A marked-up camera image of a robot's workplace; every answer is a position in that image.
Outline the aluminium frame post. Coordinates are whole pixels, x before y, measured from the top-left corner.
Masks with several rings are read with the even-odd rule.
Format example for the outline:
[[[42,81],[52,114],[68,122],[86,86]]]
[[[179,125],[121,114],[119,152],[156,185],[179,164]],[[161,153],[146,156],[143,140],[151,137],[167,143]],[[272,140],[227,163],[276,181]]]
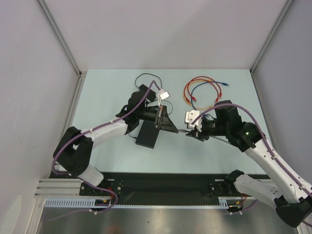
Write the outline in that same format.
[[[287,14],[291,10],[293,4],[295,3],[295,0],[287,0],[285,1],[281,11],[279,12],[275,22],[273,23],[272,28],[270,29],[264,43],[262,44],[257,56],[255,57],[254,62],[252,63],[252,66],[250,68],[250,73],[253,76],[255,73],[257,67],[259,66],[260,62],[262,61],[263,57],[265,56],[267,50],[269,49],[271,43],[273,42],[273,39],[277,35],[278,30],[282,26]]]
[[[43,17],[45,18],[48,26],[50,27],[55,39],[57,40],[61,50],[63,51],[64,55],[66,56],[67,60],[69,61],[71,67],[73,68],[77,77],[81,77],[82,71],[79,69],[78,64],[73,56],[72,51],[68,43],[66,42],[56,20],[54,19],[46,1],[44,0],[35,0],[36,4],[38,5]]]

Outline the right aluminium frame post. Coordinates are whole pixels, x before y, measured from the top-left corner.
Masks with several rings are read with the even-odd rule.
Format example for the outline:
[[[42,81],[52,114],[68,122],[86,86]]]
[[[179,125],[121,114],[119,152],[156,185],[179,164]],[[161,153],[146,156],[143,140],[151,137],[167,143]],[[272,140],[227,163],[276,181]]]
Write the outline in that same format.
[[[273,42],[273,39],[277,35],[278,30],[282,26],[287,14],[291,10],[293,4],[295,3],[295,0],[287,0],[285,1],[281,11],[279,12],[275,22],[273,23],[272,28],[270,29],[264,43],[262,44],[257,56],[255,57],[254,62],[252,63],[252,66],[250,68],[250,73],[253,76],[255,73],[257,67],[259,66],[260,62],[262,61],[263,57],[265,56],[267,50],[269,49],[271,43]]]

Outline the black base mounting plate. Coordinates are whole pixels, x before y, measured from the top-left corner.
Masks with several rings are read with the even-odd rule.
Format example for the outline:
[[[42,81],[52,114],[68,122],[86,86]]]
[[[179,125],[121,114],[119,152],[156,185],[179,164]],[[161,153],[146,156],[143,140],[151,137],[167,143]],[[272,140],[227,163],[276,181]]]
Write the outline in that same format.
[[[206,206],[219,198],[237,198],[246,202],[255,196],[239,192],[228,174],[175,174],[103,172],[99,189],[80,183],[80,196],[100,197],[107,190],[117,194],[118,205]]]

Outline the left aluminium frame post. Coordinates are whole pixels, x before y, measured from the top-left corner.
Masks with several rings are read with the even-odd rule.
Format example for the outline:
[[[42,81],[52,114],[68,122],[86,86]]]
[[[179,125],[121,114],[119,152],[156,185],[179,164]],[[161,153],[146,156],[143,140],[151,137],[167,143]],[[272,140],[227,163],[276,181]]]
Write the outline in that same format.
[[[82,71],[79,69],[78,64],[73,56],[72,51],[68,43],[66,42],[56,20],[54,19],[46,1],[44,0],[35,0],[36,4],[38,5],[43,17],[45,18],[48,26],[50,27],[55,39],[57,40],[61,50],[63,51],[64,55],[66,56],[67,60],[69,61],[71,67],[73,68],[77,77],[81,77]]]

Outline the aluminium front frame rail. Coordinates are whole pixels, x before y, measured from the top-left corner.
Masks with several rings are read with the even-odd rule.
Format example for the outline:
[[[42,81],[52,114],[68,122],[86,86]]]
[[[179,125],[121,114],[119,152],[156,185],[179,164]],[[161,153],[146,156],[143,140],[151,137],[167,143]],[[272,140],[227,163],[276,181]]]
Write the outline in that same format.
[[[271,196],[290,198],[277,182],[270,180],[266,175],[247,175],[232,174],[234,187],[239,192],[251,192],[259,196]],[[36,194],[47,196],[80,196],[78,187],[82,183],[79,179],[74,178],[48,178],[39,181]]]

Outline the black network switch box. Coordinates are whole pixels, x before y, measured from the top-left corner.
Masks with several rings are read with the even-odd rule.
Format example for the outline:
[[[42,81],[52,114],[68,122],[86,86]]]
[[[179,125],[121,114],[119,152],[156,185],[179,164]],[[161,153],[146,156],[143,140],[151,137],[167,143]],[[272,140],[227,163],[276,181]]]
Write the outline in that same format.
[[[141,129],[136,138],[136,145],[154,149],[159,131],[160,130],[155,127],[153,122],[143,121]]]

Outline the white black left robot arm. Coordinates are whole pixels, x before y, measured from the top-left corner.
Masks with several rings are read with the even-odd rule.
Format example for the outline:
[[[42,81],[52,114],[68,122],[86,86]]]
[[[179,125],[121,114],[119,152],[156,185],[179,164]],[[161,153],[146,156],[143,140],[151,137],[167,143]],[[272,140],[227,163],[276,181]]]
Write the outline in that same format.
[[[90,164],[92,150],[110,139],[129,134],[138,126],[141,129],[136,144],[150,149],[154,148],[159,131],[178,133],[167,106],[161,104],[169,96],[166,91],[158,94],[137,91],[111,121],[84,131],[74,126],[68,128],[53,153],[53,162],[59,163],[68,174],[89,183],[95,194],[104,194],[107,182]]]

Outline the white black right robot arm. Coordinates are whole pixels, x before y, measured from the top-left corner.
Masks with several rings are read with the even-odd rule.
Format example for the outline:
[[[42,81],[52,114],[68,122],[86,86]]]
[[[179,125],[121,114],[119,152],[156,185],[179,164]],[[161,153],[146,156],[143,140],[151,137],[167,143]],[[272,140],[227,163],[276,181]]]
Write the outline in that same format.
[[[296,228],[312,213],[312,185],[296,173],[268,142],[255,117],[229,100],[215,104],[216,117],[205,118],[207,111],[187,111],[185,124],[190,137],[200,141],[223,136],[245,153],[269,176],[274,185],[264,184],[244,172],[229,174],[224,189],[228,195],[247,194],[272,207],[280,219]]]

